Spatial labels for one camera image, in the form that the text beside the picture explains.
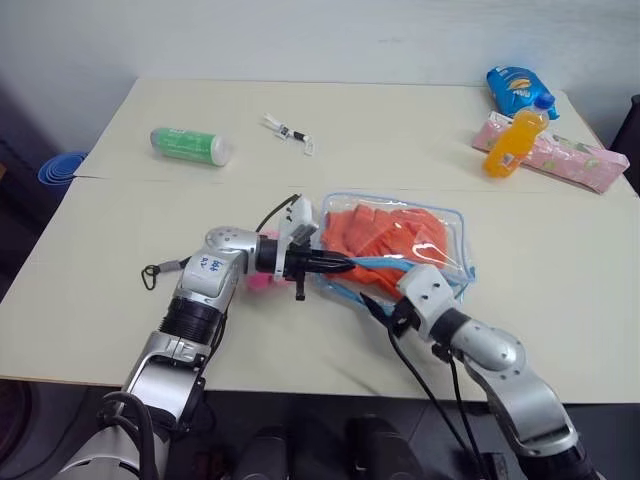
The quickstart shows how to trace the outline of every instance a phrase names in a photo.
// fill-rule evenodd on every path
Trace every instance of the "orange cloth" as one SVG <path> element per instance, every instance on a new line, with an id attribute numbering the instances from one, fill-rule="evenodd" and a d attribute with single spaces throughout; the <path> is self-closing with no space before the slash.
<path id="1" fill-rule="evenodd" d="M 358 205 L 355 210 L 329 212 L 322 233 L 325 248 L 350 257 L 400 255 L 406 260 L 443 267 L 447 260 L 447 232 L 440 220 L 419 209 L 380 210 Z M 374 285 L 400 298 L 396 283 L 403 272 L 364 267 L 341 273 L 339 278 Z"/>

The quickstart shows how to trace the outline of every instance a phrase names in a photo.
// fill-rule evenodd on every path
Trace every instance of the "pink object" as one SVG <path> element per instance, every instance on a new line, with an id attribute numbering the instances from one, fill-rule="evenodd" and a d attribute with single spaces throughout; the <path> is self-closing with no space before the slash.
<path id="1" fill-rule="evenodd" d="M 253 291 L 264 290 L 271 285 L 273 275 L 269 273 L 254 273 L 247 277 L 247 287 Z"/>
<path id="2" fill-rule="evenodd" d="M 473 147 L 488 152 L 511 122 L 511 118 L 491 112 L 482 130 L 473 139 Z M 549 131 L 538 135 L 533 150 L 523 163 L 598 193 L 606 192 L 629 167 L 629 160 L 621 153 L 572 142 Z"/>

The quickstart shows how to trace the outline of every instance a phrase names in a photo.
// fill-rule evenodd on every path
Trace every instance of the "floor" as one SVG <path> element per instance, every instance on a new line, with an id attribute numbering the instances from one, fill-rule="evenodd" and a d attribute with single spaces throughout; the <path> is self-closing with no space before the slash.
<path id="1" fill-rule="evenodd" d="M 0 478 L 11 478 L 40 462 L 51 451 L 65 426 L 80 415 L 55 455 L 45 465 L 22 480 L 50 478 L 69 456 L 95 431 L 95 414 L 100 398 L 109 389 L 61 384 L 34 384 L 32 425 L 17 453 L 0 466 Z M 346 419 L 366 413 L 377 414 L 392 423 L 409 440 L 430 480 L 471 479 L 461 470 L 454 440 L 446 431 L 435 409 L 423 400 L 381 397 L 291 395 L 273 393 L 209 392 L 207 401 L 216 417 L 211 433 L 194 434 L 174 443 L 166 478 L 193 478 L 194 463 L 200 452 L 224 446 L 236 455 L 252 435 L 267 425 L 290 425 L 302 417 L 319 420 L 330 432 L 341 436 Z M 524 480 L 515 458 L 508 452 L 495 421 L 481 404 L 471 405 L 480 448 L 507 452 L 509 478 Z M 453 407 L 447 407 L 456 420 Z M 640 405 L 573 406 L 570 415 L 594 463 L 609 480 L 640 478 Z M 211 426 L 204 408 L 197 413 L 197 429 Z"/>

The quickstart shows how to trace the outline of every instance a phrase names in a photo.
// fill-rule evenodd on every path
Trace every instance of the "white wall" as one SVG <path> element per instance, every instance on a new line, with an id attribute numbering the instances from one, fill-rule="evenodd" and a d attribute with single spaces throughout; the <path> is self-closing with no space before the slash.
<path id="1" fill-rule="evenodd" d="M 0 81 L 69 150 L 92 147 L 141 75 L 480 85 L 495 64 L 516 64 L 566 90 L 608 143 L 640 93 L 639 8 L 639 0 L 0 0 Z"/>

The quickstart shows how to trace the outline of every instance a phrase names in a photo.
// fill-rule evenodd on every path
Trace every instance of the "blue package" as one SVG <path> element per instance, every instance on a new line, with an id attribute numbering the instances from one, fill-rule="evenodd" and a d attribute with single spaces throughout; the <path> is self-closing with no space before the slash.
<path id="1" fill-rule="evenodd" d="M 487 83 L 500 113 L 509 117 L 532 105 L 541 93 L 550 93 L 535 73 L 520 67 L 496 67 L 487 73 Z M 549 118 L 558 117 L 554 105 L 549 109 Z"/>

